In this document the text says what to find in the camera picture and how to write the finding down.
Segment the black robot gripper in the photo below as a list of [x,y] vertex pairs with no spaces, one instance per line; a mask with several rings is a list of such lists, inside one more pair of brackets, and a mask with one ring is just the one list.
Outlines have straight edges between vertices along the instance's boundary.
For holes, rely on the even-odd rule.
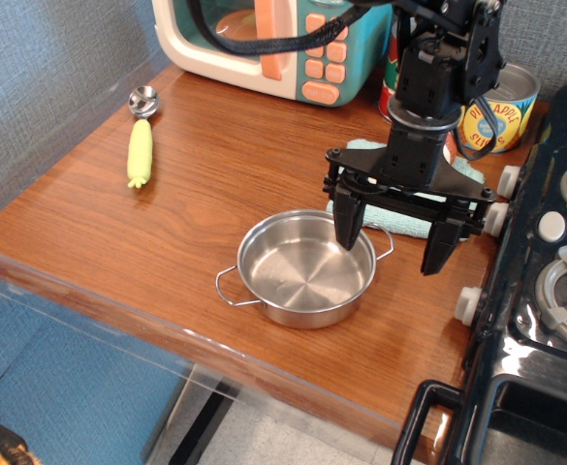
[[[449,132],[457,128],[461,105],[447,113],[422,116],[402,103],[389,103],[392,125],[387,146],[377,149],[332,148],[324,191],[332,200],[337,242],[351,250],[369,205],[432,223],[421,272],[439,273],[462,235],[479,235],[496,194],[455,170],[443,157]],[[436,201],[417,197],[444,197]]]

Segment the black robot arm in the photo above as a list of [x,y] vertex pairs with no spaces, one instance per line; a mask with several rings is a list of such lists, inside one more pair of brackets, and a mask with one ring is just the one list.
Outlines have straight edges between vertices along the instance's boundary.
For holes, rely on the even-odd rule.
[[485,99],[506,62],[499,52],[498,1],[396,1],[398,81],[388,101],[386,146],[333,148],[324,190],[337,242],[355,245],[372,205],[429,222],[422,273],[438,273],[457,245],[480,234],[495,192],[444,157],[465,106],[490,125]]

